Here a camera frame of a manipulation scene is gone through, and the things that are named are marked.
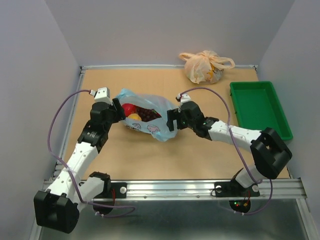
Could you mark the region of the yellow round fruit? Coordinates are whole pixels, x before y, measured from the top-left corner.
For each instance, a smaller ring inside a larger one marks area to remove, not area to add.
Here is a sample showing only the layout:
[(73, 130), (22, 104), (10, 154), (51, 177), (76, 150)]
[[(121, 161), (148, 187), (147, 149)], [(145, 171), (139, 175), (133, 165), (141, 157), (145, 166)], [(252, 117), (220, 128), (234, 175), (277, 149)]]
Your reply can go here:
[(127, 118), (135, 121), (142, 121), (142, 118), (137, 113), (132, 113)]

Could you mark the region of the blue printed plastic bag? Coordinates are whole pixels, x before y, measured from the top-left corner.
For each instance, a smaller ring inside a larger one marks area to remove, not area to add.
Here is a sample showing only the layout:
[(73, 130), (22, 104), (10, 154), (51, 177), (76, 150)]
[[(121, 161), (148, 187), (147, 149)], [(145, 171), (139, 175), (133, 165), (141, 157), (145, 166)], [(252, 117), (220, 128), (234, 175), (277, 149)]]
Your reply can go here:
[(121, 105), (129, 103), (145, 109), (154, 109), (161, 115), (161, 118), (149, 122), (137, 121), (126, 117), (125, 120), (121, 121), (126, 127), (150, 134), (161, 142), (172, 139), (177, 135), (178, 130), (169, 131), (167, 127), (167, 111), (175, 109), (176, 106), (165, 97), (152, 94), (136, 94), (127, 88), (123, 88), (116, 97)]

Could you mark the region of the dark red grape bunch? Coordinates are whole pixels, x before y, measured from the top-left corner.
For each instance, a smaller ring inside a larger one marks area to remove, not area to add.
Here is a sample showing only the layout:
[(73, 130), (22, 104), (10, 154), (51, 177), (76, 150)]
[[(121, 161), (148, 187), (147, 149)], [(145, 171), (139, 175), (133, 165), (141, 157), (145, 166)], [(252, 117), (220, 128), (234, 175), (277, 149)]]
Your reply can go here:
[(159, 119), (162, 116), (154, 109), (147, 109), (143, 107), (136, 106), (135, 112), (139, 116), (139, 120), (142, 122), (150, 122), (155, 119)]

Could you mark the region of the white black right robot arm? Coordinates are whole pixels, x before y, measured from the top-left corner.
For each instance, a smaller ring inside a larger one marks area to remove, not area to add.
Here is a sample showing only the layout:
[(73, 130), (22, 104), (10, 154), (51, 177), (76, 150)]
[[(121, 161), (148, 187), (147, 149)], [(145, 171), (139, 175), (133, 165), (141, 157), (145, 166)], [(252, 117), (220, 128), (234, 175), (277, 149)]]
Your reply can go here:
[(225, 195), (242, 195), (263, 179), (276, 179), (293, 156), (274, 129), (251, 130), (229, 125), (217, 118), (204, 116), (193, 101), (168, 110), (166, 125), (170, 131), (189, 128), (200, 138), (228, 143), (237, 151), (244, 149), (252, 154), (254, 164), (244, 166), (227, 186), (220, 188)]

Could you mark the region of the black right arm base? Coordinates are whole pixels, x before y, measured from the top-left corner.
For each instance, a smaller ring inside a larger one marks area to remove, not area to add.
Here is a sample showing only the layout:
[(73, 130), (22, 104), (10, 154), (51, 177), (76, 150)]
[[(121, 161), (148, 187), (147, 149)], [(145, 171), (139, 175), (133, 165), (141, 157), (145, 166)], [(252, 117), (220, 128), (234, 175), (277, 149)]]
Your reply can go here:
[(244, 188), (235, 180), (218, 181), (214, 183), (210, 195), (217, 198), (228, 198), (231, 210), (237, 214), (248, 214), (251, 209), (251, 198), (259, 197), (260, 191), (256, 184)]

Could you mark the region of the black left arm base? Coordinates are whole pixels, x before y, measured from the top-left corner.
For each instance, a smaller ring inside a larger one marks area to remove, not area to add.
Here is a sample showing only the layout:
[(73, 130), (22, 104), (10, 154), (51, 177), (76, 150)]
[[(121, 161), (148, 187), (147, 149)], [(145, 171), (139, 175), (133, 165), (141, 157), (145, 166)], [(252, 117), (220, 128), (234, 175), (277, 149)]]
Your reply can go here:
[(94, 197), (93, 202), (101, 205), (114, 206), (117, 199), (125, 199), (126, 197), (126, 182), (108, 182), (104, 185), (103, 191)]

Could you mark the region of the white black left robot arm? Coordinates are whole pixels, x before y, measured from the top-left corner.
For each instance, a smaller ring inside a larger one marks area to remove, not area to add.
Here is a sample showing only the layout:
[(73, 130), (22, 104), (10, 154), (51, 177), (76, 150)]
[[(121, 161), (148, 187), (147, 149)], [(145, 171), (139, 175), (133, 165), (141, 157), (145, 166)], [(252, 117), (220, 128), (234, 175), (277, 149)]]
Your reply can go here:
[(112, 124), (126, 118), (117, 98), (96, 100), (90, 119), (84, 126), (73, 153), (64, 168), (46, 190), (39, 190), (33, 199), (36, 223), (41, 227), (71, 233), (78, 223), (80, 212), (94, 197), (111, 193), (110, 176), (95, 172), (81, 184), (81, 180), (108, 140)]

